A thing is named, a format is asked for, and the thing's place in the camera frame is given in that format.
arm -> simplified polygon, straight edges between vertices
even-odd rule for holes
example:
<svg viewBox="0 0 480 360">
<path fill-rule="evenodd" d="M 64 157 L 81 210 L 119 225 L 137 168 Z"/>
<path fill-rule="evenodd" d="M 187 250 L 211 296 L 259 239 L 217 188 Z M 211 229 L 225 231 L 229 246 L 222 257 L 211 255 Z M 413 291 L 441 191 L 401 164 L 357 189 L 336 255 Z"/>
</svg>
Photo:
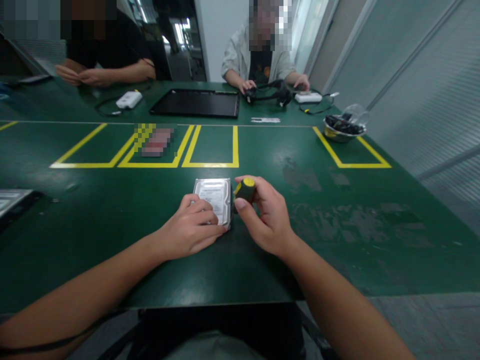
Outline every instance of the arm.
<svg viewBox="0 0 480 360">
<path fill-rule="evenodd" d="M 256 88 L 257 85 L 253 80 L 243 80 L 240 77 L 239 53 L 237 44 L 239 42 L 239 33 L 235 33 L 225 49 L 223 63 L 221 64 L 221 76 L 234 88 L 237 88 L 245 95 L 246 90 Z"/>
<path fill-rule="evenodd" d="M 119 69 L 93 68 L 78 75 L 84 84 L 107 88 L 115 83 L 136 84 L 156 79 L 155 68 L 150 59 L 141 59 L 137 63 Z"/>
<path fill-rule="evenodd" d="M 256 88 L 257 85 L 253 80 L 244 81 L 240 75 L 238 75 L 235 70 L 228 70 L 225 74 L 225 80 L 234 88 L 237 88 L 241 91 L 243 95 L 245 95 L 246 90 L 250 90 L 251 88 Z"/>
<path fill-rule="evenodd" d="M 247 176 L 238 177 L 240 182 Z M 389 323 L 325 260 L 295 235 L 284 197 L 261 177 L 253 201 L 235 206 L 255 242 L 278 256 L 293 272 L 318 326 L 337 352 L 348 359 L 414 359 Z"/>
<path fill-rule="evenodd" d="M 74 336 L 114 310 L 127 293 L 165 261 L 197 253 L 226 229 L 212 206 L 186 195 L 180 208 L 156 232 L 70 280 L 0 326 L 0 347 L 23 348 Z M 12 356 L 13 359 L 63 359 L 85 337 L 56 350 Z"/>
<path fill-rule="evenodd" d="M 289 73 L 285 78 L 285 82 L 288 85 L 292 85 L 294 88 L 301 86 L 301 89 L 303 91 L 310 90 L 309 77 L 305 74 L 299 74 L 296 71 L 292 71 L 291 73 Z"/>
</svg>

green workbench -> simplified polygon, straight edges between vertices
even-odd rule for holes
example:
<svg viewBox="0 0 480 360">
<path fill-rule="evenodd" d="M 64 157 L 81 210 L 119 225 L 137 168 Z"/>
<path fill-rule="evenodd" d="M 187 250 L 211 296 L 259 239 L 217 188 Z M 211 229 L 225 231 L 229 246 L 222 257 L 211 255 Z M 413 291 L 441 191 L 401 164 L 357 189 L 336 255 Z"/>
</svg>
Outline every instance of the green workbench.
<svg viewBox="0 0 480 360">
<path fill-rule="evenodd" d="M 0 233 L 0 313 L 17 312 L 161 227 L 195 179 L 244 174 L 270 181 L 296 233 L 367 296 L 480 290 L 479 239 L 368 136 L 331 143 L 321 135 L 323 118 L 294 101 L 280 108 L 242 99 L 238 119 L 148 113 L 171 88 L 232 90 L 220 83 L 155 82 L 121 117 L 94 110 L 146 86 L 92 91 L 55 79 L 0 102 L 0 188 L 44 194 Z M 170 153 L 133 153 L 135 123 L 175 125 Z M 301 298 L 289 270 L 235 217 L 213 246 L 160 266 L 123 306 Z"/>
</svg>

hard drive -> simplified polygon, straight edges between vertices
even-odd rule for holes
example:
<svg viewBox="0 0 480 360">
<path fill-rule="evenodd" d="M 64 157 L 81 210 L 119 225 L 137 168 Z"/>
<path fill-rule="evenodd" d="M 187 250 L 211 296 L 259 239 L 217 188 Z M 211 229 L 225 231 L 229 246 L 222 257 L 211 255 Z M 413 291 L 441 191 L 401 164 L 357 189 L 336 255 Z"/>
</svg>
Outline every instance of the hard drive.
<svg viewBox="0 0 480 360">
<path fill-rule="evenodd" d="M 230 228 L 232 189 L 229 178 L 196 179 L 193 193 L 211 204 L 218 225 Z"/>
</svg>

yellow marking line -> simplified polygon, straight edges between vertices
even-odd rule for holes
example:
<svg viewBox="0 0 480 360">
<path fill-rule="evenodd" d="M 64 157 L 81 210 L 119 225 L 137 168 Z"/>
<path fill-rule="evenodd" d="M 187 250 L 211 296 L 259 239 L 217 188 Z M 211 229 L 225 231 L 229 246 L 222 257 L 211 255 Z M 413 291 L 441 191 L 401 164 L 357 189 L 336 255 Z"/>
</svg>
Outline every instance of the yellow marking line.
<svg viewBox="0 0 480 360">
<path fill-rule="evenodd" d="M 238 126 L 233 126 L 233 149 L 232 149 L 232 162 L 223 163 L 223 162 L 190 162 L 192 160 L 192 155 L 194 154 L 195 146 L 197 145 L 197 140 L 199 138 L 200 130 L 202 126 L 197 125 L 195 133 L 191 138 L 190 146 L 186 152 L 185 159 L 183 160 L 182 168 L 239 168 L 239 128 Z"/>
<path fill-rule="evenodd" d="M 358 141 L 380 162 L 380 163 L 354 163 L 348 164 L 343 163 L 340 158 L 337 156 L 335 151 L 330 146 L 329 142 L 325 137 L 322 135 L 318 127 L 314 126 L 313 131 L 315 131 L 316 135 L 320 139 L 323 146 L 325 146 L 326 150 L 335 161 L 336 165 L 340 169 L 391 169 L 392 166 L 378 153 L 375 151 L 373 147 L 370 146 L 368 142 L 366 142 L 363 138 L 357 137 Z"/>
<path fill-rule="evenodd" d="M 9 127 L 12 127 L 15 124 L 18 124 L 18 121 L 11 121 L 6 125 L 0 126 L 0 131 L 8 129 Z"/>
<path fill-rule="evenodd" d="M 125 158 L 121 161 L 121 163 L 118 164 L 118 168 L 177 168 L 180 163 L 180 159 L 182 158 L 182 155 L 184 154 L 184 150 L 187 147 L 187 143 L 189 142 L 190 135 L 192 134 L 192 131 L 194 129 L 194 125 L 190 125 L 186 131 L 185 136 L 183 137 L 183 140 L 181 141 L 180 147 L 178 148 L 178 152 L 175 156 L 175 159 L 173 162 L 167 162 L 167 163 L 162 163 L 162 162 L 129 162 L 130 159 L 134 156 L 136 150 L 135 146 L 130 149 L 130 152 L 125 156 Z M 143 133 L 142 137 L 148 137 L 150 133 Z"/>
<path fill-rule="evenodd" d="M 122 155 L 128 150 L 130 145 L 135 140 L 135 135 L 132 135 L 130 139 L 121 147 L 121 149 L 116 153 L 113 159 L 110 162 L 99 162 L 99 163 L 64 163 L 69 157 L 71 157 L 75 152 L 77 152 L 82 146 L 84 146 L 88 141 L 90 141 L 95 135 L 97 135 L 103 128 L 107 126 L 106 123 L 102 123 L 95 130 L 85 136 L 78 144 L 68 150 L 61 158 L 55 161 L 50 168 L 52 169 L 100 169 L 100 168 L 113 168 Z"/>
</svg>

wrist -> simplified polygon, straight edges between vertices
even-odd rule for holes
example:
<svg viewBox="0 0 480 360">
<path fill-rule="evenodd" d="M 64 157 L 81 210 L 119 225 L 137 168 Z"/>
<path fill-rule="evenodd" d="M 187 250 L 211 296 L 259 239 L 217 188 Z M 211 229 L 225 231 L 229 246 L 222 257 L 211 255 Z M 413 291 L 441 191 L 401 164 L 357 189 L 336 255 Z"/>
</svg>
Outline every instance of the wrist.
<svg viewBox="0 0 480 360">
<path fill-rule="evenodd" d="M 281 252 L 277 255 L 284 263 L 288 263 L 292 257 L 296 258 L 301 250 L 302 243 L 304 241 L 291 231 L 284 241 L 285 245 L 281 249 Z"/>
<path fill-rule="evenodd" d="M 111 83 L 121 83 L 119 76 L 121 76 L 121 72 L 117 69 L 104 69 L 104 78 Z"/>
<path fill-rule="evenodd" d="M 159 242 L 159 236 L 155 232 L 139 240 L 142 244 L 143 256 L 153 264 L 154 268 L 170 260 Z"/>
</svg>

